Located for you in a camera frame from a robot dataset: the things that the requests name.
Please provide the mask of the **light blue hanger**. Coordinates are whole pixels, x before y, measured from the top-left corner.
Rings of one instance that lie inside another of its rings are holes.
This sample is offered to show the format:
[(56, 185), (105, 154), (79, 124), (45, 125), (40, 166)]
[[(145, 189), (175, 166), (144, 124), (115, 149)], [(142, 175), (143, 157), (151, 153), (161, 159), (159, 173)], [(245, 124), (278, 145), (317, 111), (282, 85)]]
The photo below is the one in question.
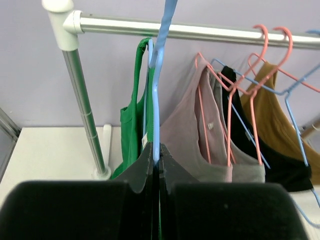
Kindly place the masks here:
[(143, 138), (142, 146), (152, 141), (153, 162), (160, 160), (160, 107), (158, 84), (165, 55), (165, 43), (169, 34), (177, 6), (176, 0), (166, 0), (156, 43), (148, 40), (148, 68), (144, 89), (143, 103)]

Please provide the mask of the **green tank top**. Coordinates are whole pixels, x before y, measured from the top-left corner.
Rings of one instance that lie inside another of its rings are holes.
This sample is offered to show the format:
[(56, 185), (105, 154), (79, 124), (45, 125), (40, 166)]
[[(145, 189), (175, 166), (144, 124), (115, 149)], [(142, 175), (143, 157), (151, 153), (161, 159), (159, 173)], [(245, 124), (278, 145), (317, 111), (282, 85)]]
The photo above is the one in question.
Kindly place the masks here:
[(136, 49), (133, 89), (128, 106), (120, 110), (120, 142), (122, 163), (112, 174), (112, 182), (126, 190), (122, 240), (158, 240), (159, 227), (159, 175), (153, 161), (155, 107), (153, 88), (155, 68), (148, 66), (142, 97), (138, 97), (140, 73), (144, 53), (155, 49), (151, 38), (142, 39)]

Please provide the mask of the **grey tank top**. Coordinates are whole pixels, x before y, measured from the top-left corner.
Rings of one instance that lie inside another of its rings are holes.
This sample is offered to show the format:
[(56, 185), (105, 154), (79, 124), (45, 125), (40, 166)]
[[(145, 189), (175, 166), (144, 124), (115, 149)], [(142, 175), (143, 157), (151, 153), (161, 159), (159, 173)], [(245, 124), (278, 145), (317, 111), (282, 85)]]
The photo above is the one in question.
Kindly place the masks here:
[[(222, 122), (222, 126), (226, 132), (228, 133), (227, 125), (225, 122), (225, 115), (223, 112), (223, 92), (222, 85), (218, 80), (214, 77), (214, 75), (210, 74), (210, 87), (213, 92), (213, 96), (215, 102), (217, 104), (220, 120)], [(235, 163), (232, 161), (232, 182), (233, 183), (264, 183), (265, 182), (265, 167), (264, 165), (260, 165), (258, 160), (242, 150), (240, 150), (231, 140), (230, 141), (230, 157), (235, 160)]]

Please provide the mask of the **pink tank top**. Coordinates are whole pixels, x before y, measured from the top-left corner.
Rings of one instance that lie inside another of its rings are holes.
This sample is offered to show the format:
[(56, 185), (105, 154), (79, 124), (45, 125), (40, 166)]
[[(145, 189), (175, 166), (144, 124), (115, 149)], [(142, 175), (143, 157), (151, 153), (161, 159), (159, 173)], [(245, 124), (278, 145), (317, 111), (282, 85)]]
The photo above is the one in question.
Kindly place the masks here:
[[(168, 151), (187, 172), (194, 178), (204, 182), (230, 183), (232, 181), (233, 166), (227, 166), (227, 159), (223, 157), (223, 132), (219, 126), (208, 133), (212, 164), (208, 162), (204, 128), (198, 96), (198, 84), (201, 83), (202, 96), (211, 98), (210, 71), (206, 68), (206, 61), (197, 58), (197, 68), (185, 91), (181, 101), (172, 114), (160, 127), (160, 140)], [(205, 108), (218, 110), (215, 98), (213, 106), (203, 103)]]

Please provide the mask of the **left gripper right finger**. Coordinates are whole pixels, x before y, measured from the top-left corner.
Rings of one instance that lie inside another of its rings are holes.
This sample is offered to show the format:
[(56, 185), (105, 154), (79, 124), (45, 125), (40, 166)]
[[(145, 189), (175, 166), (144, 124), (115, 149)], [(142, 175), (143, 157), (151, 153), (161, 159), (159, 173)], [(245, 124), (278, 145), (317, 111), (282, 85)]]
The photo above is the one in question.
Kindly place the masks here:
[(288, 192), (274, 183), (200, 182), (161, 146), (164, 240), (306, 240)]

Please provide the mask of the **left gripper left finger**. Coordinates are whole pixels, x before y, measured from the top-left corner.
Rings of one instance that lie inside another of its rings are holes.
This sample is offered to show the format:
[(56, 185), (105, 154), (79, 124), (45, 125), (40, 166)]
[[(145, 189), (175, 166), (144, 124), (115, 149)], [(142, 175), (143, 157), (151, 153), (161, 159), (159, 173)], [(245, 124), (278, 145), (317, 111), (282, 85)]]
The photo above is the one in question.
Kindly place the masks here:
[(149, 240), (153, 147), (112, 180), (25, 181), (0, 210), (3, 240)]

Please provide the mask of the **pink hanger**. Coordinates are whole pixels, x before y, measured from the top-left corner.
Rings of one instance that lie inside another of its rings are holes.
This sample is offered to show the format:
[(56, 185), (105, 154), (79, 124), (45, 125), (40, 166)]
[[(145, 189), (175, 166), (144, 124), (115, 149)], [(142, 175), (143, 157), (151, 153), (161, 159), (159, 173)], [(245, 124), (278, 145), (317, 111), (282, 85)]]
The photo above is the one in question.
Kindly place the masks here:
[[(283, 26), (279, 26), (277, 27), (278, 30), (281, 30), (284, 32), (286, 39), (288, 39), (288, 49), (287, 49), (287, 53), (285, 54), (284, 58), (281, 60), (280, 63), (278, 63), (277, 65), (275, 65), (275, 67), (269, 72), (267, 73), (267, 75), (260, 81), (255, 81), (255, 79), (252, 80), (252, 84), (249, 86), (249, 88), (244, 91), (244, 95), (249, 96), (250, 98), (250, 112), (251, 112), (251, 124), (253, 127), (253, 115), (255, 117), (255, 111), (254, 111), (254, 98), (257, 95), (257, 92), (260, 88), (264, 88), (272, 93), (274, 93), (277, 97), (277, 100), (280, 104), (280, 107), (283, 111), (283, 113), (285, 114), (285, 116), (287, 117), (288, 121), (290, 122), (291, 126), (294, 128), (295, 132), (296, 132), (296, 136), (298, 139), (298, 143), (299, 143), (299, 147), (302, 153), (302, 157), (303, 157), (303, 162), (305, 166), (309, 166), (309, 162), (307, 160), (307, 156), (304, 150), (304, 146), (303, 146), (303, 139), (301, 136), (301, 133), (299, 131), (299, 128), (297, 126), (296, 120), (294, 118), (294, 115), (292, 113), (290, 104), (289, 104), (289, 97), (291, 96), (291, 93), (294, 89), (296, 89), (298, 87), (298, 85), (304, 85), (305, 84), (305, 80), (311, 75), (313, 74), (315, 71), (317, 71), (319, 69), (319, 66), (315, 66), (311, 71), (309, 71), (307, 74), (305, 74), (302, 78), (296, 78), (295, 76), (287, 73), (286, 71), (283, 72), (283, 74), (285, 74), (286, 76), (290, 77), (291, 79), (293, 79), (295, 82), (290, 85), (288, 88), (286, 88), (285, 90), (279, 92), (276, 91), (275, 89), (271, 89), (267, 86), (265, 86), (266, 81), (275, 73), (275, 72), (280, 72), (281, 71), (281, 66), (288, 60), (292, 49), (293, 49), (293, 45), (294, 45), (294, 41), (293, 41), (293, 36), (291, 31)], [(259, 148), (260, 148), (260, 153), (261, 153), (261, 144), (260, 144), (260, 140), (262, 140), (258, 133), (258, 143), (259, 143)]]
[[(264, 44), (263, 44), (263, 49), (260, 55), (258, 55), (258, 60), (261, 60), (262, 57), (265, 55), (267, 47), (268, 47), (268, 43), (269, 43), (269, 37), (268, 37), (268, 30), (267, 28), (263, 25), (263, 24), (257, 24), (253, 26), (254, 29), (260, 29), (261, 30), (261, 37), (264, 38)], [(201, 57), (202, 60), (206, 60), (203, 55), (198, 52), (196, 57), (195, 57), (195, 67), (198, 68), (198, 56)], [(202, 124), (203, 124), (203, 134), (204, 134), (204, 140), (205, 140), (205, 146), (206, 146), (206, 154), (207, 157), (206, 159), (208, 160), (208, 163), (212, 164), (214, 162), (212, 162), (212, 156), (211, 156), (211, 141), (208, 138), (208, 133), (210, 133), (211, 127), (217, 127), (219, 126), (219, 129), (222, 131), (223, 133), (223, 141), (222, 141), (222, 146), (225, 148), (223, 153), (223, 157), (226, 158), (227, 160), (227, 166), (230, 167), (231, 164), (231, 159), (233, 160), (233, 163), (236, 164), (236, 160), (235, 157), (233, 155), (233, 152), (231, 150), (231, 107), (232, 107), (232, 99), (233, 99), (233, 95), (236, 92), (236, 90), (241, 90), (238, 85), (240, 84), (240, 80), (242, 80), (249, 72), (249, 70), (243, 74), (241, 76), (241, 79), (238, 80), (238, 82), (233, 83), (230, 79), (228, 79), (225, 75), (223, 75), (221, 72), (216, 73), (214, 71), (213, 66), (206, 61), (206, 65), (205, 65), (206, 69), (209, 70), (210, 73), (213, 74), (214, 77), (216, 77), (216, 79), (218, 80), (218, 82), (222, 85), (222, 87), (224, 87), (227, 92), (230, 92), (230, 99), (228, 100), (228, 119), (227, 119), (227, 131), (225, 130), (225, 128), (223, 127), (222, 121), (220, 119), (220, 112), (219, 110), (212, 110), (211, 108), (208, 107), (204, 107), (204, 103), (210, 103), (209, 107), (214, 106), (213, 105), (213, 93), (210, 92), (211, 98), (206, 97), (207, 95), (203, 95), (202, 94), (202, 88), (201, 88), (201, 80), (199, 81), (199, 84), (197, 86), (197, 92), (198, 92), (198, 98), (199, 98), (199, 105), (200, 105), (200, 112), (201, 112), (201, 117), (202, 117)], [(225, 85), (223, 83), (223, 81), (221, 80), (221, 78), (226, 80), (228, 83), (230, 83), (230, 86), (227, 87), (227, 85)], [(207, 115), (209, 114), (209, 117), (216, 117), (216, 119), (214, 121), (209, 121), (209, 120), (213, 120), (213, 118), (208, 118)], [(257, 161), (259, 163), (259, 165), (262, 165), (262, 154), (260, 151), (260, 145), (259, 145), (259, 140), (258, 140), (258, 132), (257, 132), (257, 127), (256, 127), (256, 120), (255, 120), (255, 116), (253, 113), (253, 118), (252, 118), (252, 126), (253, 126), (253, 133), (254, 133), (254, 142), (255, 143), (255, 147), (256, 147), (256, 153), (257, 153)]]

